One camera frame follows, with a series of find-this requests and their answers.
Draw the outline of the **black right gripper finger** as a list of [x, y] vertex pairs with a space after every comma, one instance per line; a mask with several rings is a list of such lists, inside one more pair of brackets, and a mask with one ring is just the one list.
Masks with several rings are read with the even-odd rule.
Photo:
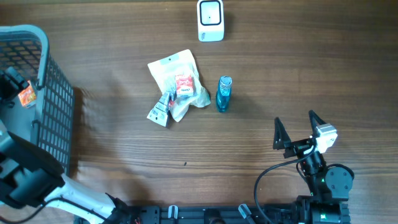
[[317, 131], [317, 126], [326, 124], [326, 122], [324, 122], [324, 120], [322, 120], [316, 114], [316, 112], [314, 112], [314, 110], [310, 110], [308, 112], [308, 115], [309, 115], [309, 120], [310, 120], [310, 124], [311, 124], [311, 127], [312, 127], [312, 136], [313, 137], [319, 137], [319, 134], [318, 134], [318, 131]]
[[279, 117], [274, 119], [274, 125], [273, 149], [280, 150], [289, 147], [291, 145], [291, 139]]

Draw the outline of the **orange tissue pack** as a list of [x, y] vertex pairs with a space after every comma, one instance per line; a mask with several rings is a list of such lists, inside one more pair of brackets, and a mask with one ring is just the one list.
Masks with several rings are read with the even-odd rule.
[[18, 94], [18, 98], [23, 107], [30, 108], [35, 105], [37, 94], [35, 88], [31, 84], [31, 81], [28, 80], [27, 82], [29, 84], [28, 87]]

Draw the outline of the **red tissue pack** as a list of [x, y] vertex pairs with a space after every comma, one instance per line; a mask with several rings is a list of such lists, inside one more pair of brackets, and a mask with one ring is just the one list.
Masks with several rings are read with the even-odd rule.
[[191, 75], [176, 75], [176, 95], [178, 98], [187, 98], [194, 95], [193, 79]]

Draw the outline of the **beige plastic pouch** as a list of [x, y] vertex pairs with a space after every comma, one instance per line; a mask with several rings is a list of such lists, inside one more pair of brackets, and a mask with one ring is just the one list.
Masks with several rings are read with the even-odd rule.
[[[162, 93], [171, 91], [175, 95], [174, 105], [170, 113], [176, 122], [186, 114], [190, 106], [204, 108], [210, 105], [210, 96], [207, 89], [201, 84], [200, 74], [196, 61], [190, 50], [183, 50], [161, 60], [148, 64], [151, 75], [158, 84]], [[187, 98], [178, 98], [176, 95], [176, 75], [191, 75], [193, 79], [194, 95]]]

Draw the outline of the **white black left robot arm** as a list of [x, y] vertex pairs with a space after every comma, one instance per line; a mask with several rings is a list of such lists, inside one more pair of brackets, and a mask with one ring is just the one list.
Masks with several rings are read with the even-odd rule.
[[57, 207], [90, 223], [131, 223], [133, 214], [118, 198], [90, 190], [64, 174], [47, 151], [1, 126], [1, 202]]

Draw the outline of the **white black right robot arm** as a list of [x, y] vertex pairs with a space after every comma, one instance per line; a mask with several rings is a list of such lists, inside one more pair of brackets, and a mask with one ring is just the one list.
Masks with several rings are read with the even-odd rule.
[[323, 154], [335, 143], [338, 135], [334, 126], [322, 120], [314, 111], [308, 112], [312, 135], [292, 142], [282, 131], [284, 157], [296, 157], [310, 195], [298, 196], [291, 203], [293, 223], [348, 223], [345, 202], [354, 181], [354, 172], [342, 164], [328, 165]]

